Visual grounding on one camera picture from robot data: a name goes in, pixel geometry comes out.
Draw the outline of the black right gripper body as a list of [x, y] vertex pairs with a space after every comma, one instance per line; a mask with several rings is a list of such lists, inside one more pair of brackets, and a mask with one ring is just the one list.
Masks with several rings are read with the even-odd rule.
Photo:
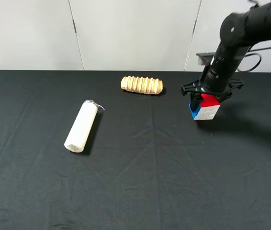
[[241, 89], [243, 85], [244, 82], [242, 80], [224, 78], [212, 70], [210, 64], [207, 64], [198, 80], [181, 86], [181, 93], [183, 96], [192, 92], [206, 93], [214, 95], [218, 99], [218, 96], [232, 92], [234, 89]]

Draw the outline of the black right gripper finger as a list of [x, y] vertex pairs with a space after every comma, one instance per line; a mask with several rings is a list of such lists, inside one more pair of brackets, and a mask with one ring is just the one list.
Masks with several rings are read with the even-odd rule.
[[222, 94], [221, 96], [218, 96], [218, 101], [219, 101], [219, 102], [223, 102], [223, 101], [225, 101], [225, 100], [231, 98], [231, 96], [232, 96], [232, 92], [224, 93], [224, 94]]
[[200, 93], [190, 93], [190, 110], [195, 111], [202, 101], [203, 98]]

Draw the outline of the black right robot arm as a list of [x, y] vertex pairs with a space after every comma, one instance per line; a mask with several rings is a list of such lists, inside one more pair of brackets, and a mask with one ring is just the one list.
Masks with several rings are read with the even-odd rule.
[[204, 95], [221, 103], [232, 96], [232, 90], [241, 89], [243, 81], [233, 79], [243, 58], [256, 54], [252, 47], [271, 40], [271, 2], [255, 3], [245, 13], [231, 13], [222, 22], [220, 43], [215, 52], [198, 53], [199, 64], [204, 66], [200, 78], [182, 85], [182, 95], [190, 95], [190, 110], [195, 112]]

